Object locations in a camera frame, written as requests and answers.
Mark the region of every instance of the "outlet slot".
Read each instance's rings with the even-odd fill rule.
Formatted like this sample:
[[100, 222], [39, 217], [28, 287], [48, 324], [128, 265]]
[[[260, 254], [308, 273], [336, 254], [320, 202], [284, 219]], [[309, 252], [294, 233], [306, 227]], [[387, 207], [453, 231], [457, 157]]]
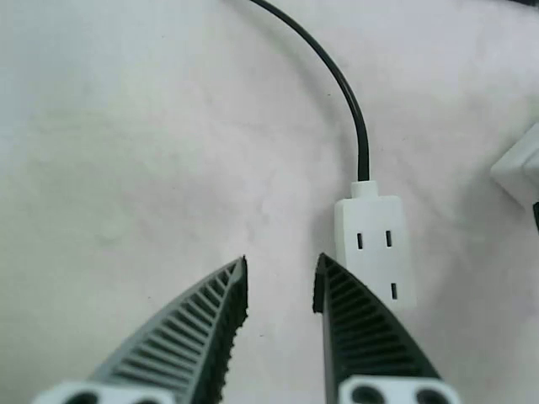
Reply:
[[393, 239], [391, 237], [391, 230], [386, 230], [386, 245], [387, 247], [393, 247]]
[[397, 284], [391, 284], [391, 297], [393, 298], [393, 300], [398, 299]]

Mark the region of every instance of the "extension cord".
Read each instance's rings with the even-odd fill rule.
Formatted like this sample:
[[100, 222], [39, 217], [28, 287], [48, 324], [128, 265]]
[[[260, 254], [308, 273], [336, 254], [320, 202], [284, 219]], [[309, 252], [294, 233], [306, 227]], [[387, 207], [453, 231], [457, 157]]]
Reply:
[[417, 304], [403, 202], [379, 196], [376, 181], [352, 183], [335, 205], [337, 261], [390, 310]]

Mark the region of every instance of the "white power strip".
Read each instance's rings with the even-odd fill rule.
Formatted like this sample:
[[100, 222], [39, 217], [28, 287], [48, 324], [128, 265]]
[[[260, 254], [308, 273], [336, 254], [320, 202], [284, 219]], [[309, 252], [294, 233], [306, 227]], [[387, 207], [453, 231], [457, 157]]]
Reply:
[[403, 202], [379, 196], [376, 181], [352, 184], [335, 205], [337, 261], [390, 309], [417, 304]]
[[490, 170], [492, 177], [528, 211], [539, 202], [539, 124], [535, 124]]

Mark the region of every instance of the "white tablecloth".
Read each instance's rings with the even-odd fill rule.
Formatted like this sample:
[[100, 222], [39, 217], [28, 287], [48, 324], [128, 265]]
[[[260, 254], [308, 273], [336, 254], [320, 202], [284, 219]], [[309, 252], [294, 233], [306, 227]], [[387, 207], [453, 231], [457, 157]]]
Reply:
[[[539, 14], [496, 0], [275, 0], [360, 100], [398, 194], [419, 307], [468, 403], [536, 402], [539, 235], [488, 176], [539, 119]], [[317, 255], [355, 179], [322, 62], [246, 0], [0, 7], [0, 397], [81, 380], [155, 311], [247, 254], [225, 403], [324, 402]]]

